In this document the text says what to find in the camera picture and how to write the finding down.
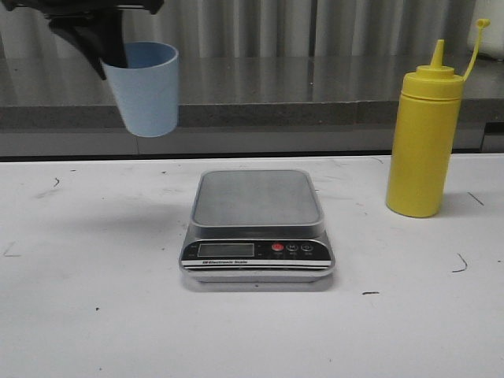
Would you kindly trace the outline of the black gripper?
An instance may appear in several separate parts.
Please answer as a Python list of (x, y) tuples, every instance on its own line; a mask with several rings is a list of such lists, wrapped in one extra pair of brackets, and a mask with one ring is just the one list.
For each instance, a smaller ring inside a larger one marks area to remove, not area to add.
[(97, 10), (85, 19), (86, 37), (77, 30), (75, 19), (71, 18), (51, 19), (49, 29), (75, 47), (87, 59), (101, 80), (106, 80), (106, 74), (100, 61), (118, 68), (128, 66), (122, 34), (121, 9), (144, 9), (150, 14), (156, 14), (164, 3), (163, 0), (2, 1), (8, 11), (28, 7), (51, 17)]

